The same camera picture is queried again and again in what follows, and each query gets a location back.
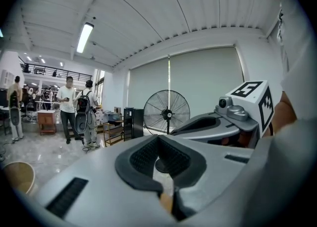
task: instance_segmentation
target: window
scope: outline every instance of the window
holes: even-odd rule
[[[103,101],[104,78],[105,78],[105,72],[98,70],[97,71],[97,82],[95,84],[95,93],[97,95],[99,105]]]

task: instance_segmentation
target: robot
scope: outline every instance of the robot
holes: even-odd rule
[[[198,120],[212,119],[207,127],[214,129],[200,131],[209,131],[206,138],[197,140],[191,130],[176,135],[183,127],[174,136],[119,143],[79,159],[44,185],[35,201],[21,199],[39,221],[55,227],[259,226],[288,205],[317,156],[316,120],[261,138],[273,113],[267,82],[246,82],[221,97],[212,115],[184,125],[200,129]],[[254,149],[200,141],[241,130],[255,132]],[[158,157],[174,182],[171,212],[162,207],[163,188],[153,180]]]

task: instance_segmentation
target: gray pants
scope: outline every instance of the gray pants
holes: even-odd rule
[[[13,140],[17,140],[17,139],[23,137],[20,110],[19,110],[19,119],[20,119],[20,120],[19,120],[18,126],[15,126],[15,125],[12,124],[11,118],[10,118],[10,126],[11,126],[12,139],[13,139]]]
[[[87,114],[87,126],[84,135],[87,143],[97,141],[97,119],[93,111]]]

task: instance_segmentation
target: light fixture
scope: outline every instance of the light fixture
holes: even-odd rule
[[[84,52],[86,42],[87,42],[88,37],[91,34],[91,31],[93,30],[93,28],[94,28],[94,25],[87,23],[87,22],[85,23],[83,31],[80,34],[80,38],[79,38],[79,42],[78,42],[78,46],[77,46],[78,53]]]

